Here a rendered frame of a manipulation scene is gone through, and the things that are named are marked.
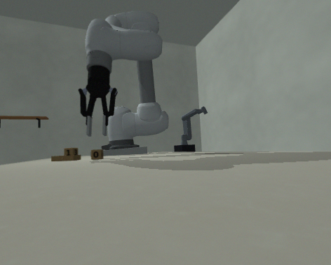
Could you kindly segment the tan wooden number cube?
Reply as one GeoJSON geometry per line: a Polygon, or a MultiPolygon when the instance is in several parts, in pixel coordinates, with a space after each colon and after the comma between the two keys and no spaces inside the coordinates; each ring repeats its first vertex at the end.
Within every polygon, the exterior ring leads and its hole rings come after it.
{"type": "Polygon", "coordinates": [[[91,150],[91,160],[103,159],[103,149],[91,150]]]}
{"type": "Polygon", "coordinates": [[[78,148],[65,148],[65,156],[78,155],[78,148]]]}

